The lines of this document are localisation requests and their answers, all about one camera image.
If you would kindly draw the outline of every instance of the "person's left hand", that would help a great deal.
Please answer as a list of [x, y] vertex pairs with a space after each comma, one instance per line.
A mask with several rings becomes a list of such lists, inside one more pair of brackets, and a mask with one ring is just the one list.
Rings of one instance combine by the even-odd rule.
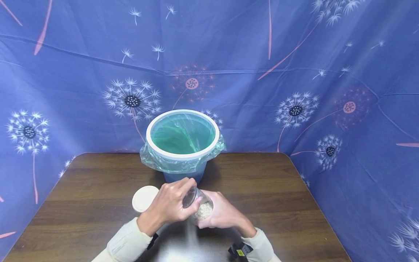
[[150, 207], [137, 219], [141, 232], [152, 236], [162, 225], [170, 222], [184, 221], [199, 209], [202, 198], [197, 199], [190, 207], [183, 208], [182, 200], [197, 183], [193, 178], [163, 184]]

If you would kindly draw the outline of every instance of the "white lid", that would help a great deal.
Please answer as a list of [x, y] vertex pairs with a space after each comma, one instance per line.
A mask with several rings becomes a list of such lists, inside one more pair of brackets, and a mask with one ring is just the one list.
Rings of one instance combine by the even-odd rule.
[[[161, 150], [159, 147], [157, 147], [155, 145], [155, 143], [151, 139], [151, 130], [152, 130], [153, 126], [156, 123], [158, 123], [159, 121], [161, 121], [163, 118], [174, 115], [174, 114], [193, 114], [195, 116], [198, 116], [200, 118], [205, 119], [207, 122], [209, 122], [212, 125], [212, 128], [214, 128], [215, 137], [214, 137], [213, 142], [207, 148], [205, 148], [204, 150], [201, 150], [201, 151], [195, 152], [195, 153], [191, 153], [191, 154], [184, 154], [184, 155], [173, 154], [173, 153], [169, 153], [169, 152]], [[207, 155], [209, 152], [211, 152], [215, 148], [215, 146], [218, 143], [219, 138], [220, 138], [220, 130], [218, 129], [217, 124], [215, 123], [214, 120], [212, 120], [211, 117], [209, 117], [206, 114], [203, 114], [201, 112], [198, 112], [198, 111], [195, 111], [195, 110], [189, 110], [189, 109], [172, 110], [172, 111], [168, 111], [166, 113], [163, 113], [163, 114], [157, 116], [155, 119], [153, 119], [150, 122], [150, 124], [147, 127], [147, 131], [146, 131], [146, 141], [156, 154], [158, 154], [159, 156], [161, 156], [163, 158], [170, 159], [170, 160], [177, 160], [177, 161], [194, 160], [194, 159], [198, 159], [200, 157], [203, 157], [203, 156]]]
[[158, 193], [158, 188], [145, 186], [137, 190], [132, 198], [132, 207], [135, 211], [143, 213], [146, 211]]

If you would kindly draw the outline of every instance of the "rice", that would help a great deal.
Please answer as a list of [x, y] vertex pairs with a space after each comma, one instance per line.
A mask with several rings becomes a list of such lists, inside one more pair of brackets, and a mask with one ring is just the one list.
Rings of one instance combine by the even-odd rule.
[[212, 213], [212, 205], [210, 202], [205, 202], [199, 205], [198, 212], [195, 213], [195, 216], [198, 220], [205, 220], [209, 218]]

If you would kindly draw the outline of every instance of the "dandelion stem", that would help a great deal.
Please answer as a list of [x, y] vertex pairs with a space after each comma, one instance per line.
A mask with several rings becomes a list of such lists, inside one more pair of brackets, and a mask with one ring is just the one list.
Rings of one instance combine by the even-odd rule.
[[10, 9], [7, 7], [7, 5], [3, 2], [3, 0], [0, 0], [0, 4], [6, 9], [6, 11], [13, 17], [13, 19], [18, 22], [20, 26], [23, 26], [22, 23], [19, 21], [19, 19], [10, 11]]
[[282, 133], [284, 132], [285, 127], [282, 128], [281, 134], [279, 135], [278, 145], [277, 145], [277, 152], [279, 153], [279, 142], [281, 141]]
[[271, 49], [272, 49], [272, 17], [271, 17], [271, 0], [268, 0], [269, 7], [269, 44], [268, 44], [268, 60], [271, 59]]
[[49, 15], [51, 14], [51, 7], [52, 7], [52, 0], [49, 0], [47, 15], [45, 16], [45, 21], [44, 21], [44, 27], [42, 28], [41, 34], [39, 35], [38, 41], [36, 42], [34, 55], [37, 55], [39, 53], [44, 43], [45, 35], [47, 33]]
[[36, 178], [35, 178], [35, 155], [32, 155], [32, 177], [34, 179], [34, 192], [35, 192], [35, 204], [38, 204], [38, 189], [36, 188]]
[[419, 143], [397, 143], [399, 146], [407, 146], [410, 148], [419, 148]]
[[0, 239], [2, 239], [2, 238], [4, 238], [4, 237], [7, 237], [7, 236], [11, 236], [11, 235], [13, 235], [14, 233], [16, 233], [16, 232], [10, 232], [10, 233], [1, 234], [1, 235], [0, 235]]
[[[132, 109], [132, 108], [131, 108], [131, 114], [135, 114], [134, 109]], [[137, 133], [140, 135], [140, 137], [141, 137], [142, 141], [145, 143], [145, 140], [144, 140], [144, 138], [142, 137], [142, 135], [141, 135], [141, 133], [140, 133], [140, 130], [138, 130], [137, 121], [136, 121], [135, 119], [134, 119], [134, 126], [135, 126], [135, 129], [137, 130]]]
[[258, 80], [261, 80], [262, 78], [264, 78], [267, 74], [269, 74], [270, 72], [272, 72], [275, 68], [277, 68], [280, 64], [282, 64], [288, 57], [290, 57], [290, 55], [292, 55], [306, 40], [307, 38], [311, 35], [311, 33], [313, 33], [314, 29], [316, 28], [316, 26], [318, 25], [318, 23], [316, 23], [316, 25], [313, 27], [313, 29], [308, 33], [308, 35], [294, 48], [294, 50], [292, 50], [286, 57], [284, 57], [281, 61], [279, 61], [276, 65], [274, 65], [271, 69], [269, 69], [268, 71], [266, 71], [261, 77], [258, 78]]
[[181, 97], [184, 95], [184, 93], [187, 91], [188, 89], [186, 88], [185, 91], [183, 91], [183, 93], [179, 96], [178, 100], [176, 100], [176, 103], [173, 105], [173, 109], [175, 109], [176, 104], [179, 102], [179, 100], [181, 99]]
[[316, 151], [300, 151], [300, 152], [292, 153], [291, 156], [295, 156], [295, 155], [298, 155], [298, 154], [301, 154], [301, 153], [306, 153], [306, 152], [308, 152], [308, 153], [316, 153]]
[[326, 115], [326, 116], [324, 116], [324, 117], [322, 117], [322, 118], [320, 118], [319, 120], [316, 120], [316, 121], [314, 121], [312, 124], [310, 124], [308, 127], [306, 127], [302, 132], [301, 132], [301, 134], [294, 140], [294, 142], [296, 142], [299, 138], [300, 138], [300, 136], [309, 128], [309, 127], [311, 127], [312, 125], [314, 125], [315, 123], [317, 123], [317, 122], [319, 122], [320, 120], [322, 120], [322, 119], [324, 119], [324, 118], [326, 118], [326, 117], [328, 117], [328, 116], [331, 116], [331, 115], [333, 115], [333, 114], [335, 114], [335, 113], [337, 113], [337, 112], [339, 112], [339, 111], [342, 111], [342, 109], [339, 109], [339, 110], [336, 110], [335, 112], [333, 112], [333, 113], [330, 113], [330, 114], [328, 114], [328, 115]]

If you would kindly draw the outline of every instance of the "glass jar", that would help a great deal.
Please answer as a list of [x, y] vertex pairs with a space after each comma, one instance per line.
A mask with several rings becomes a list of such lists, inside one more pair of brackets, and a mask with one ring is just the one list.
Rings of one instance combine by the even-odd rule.
[[211, 198], [209, 198], [206, 194], [204, 194], [197, 187], [191, 187], [191, 189], [186, 193], [182, 201], [183, 208], [190, 207], [193, 204], [193, 202], [199, 197], [202, 197], [202, 201], [199, 205], [198, 212], [196, 212], [193, 215], [193, 217], [197, 220], [205, 220], [208, 217], [210, 217], [212, 210], [214, 208], [214, 204], [212, 203]]

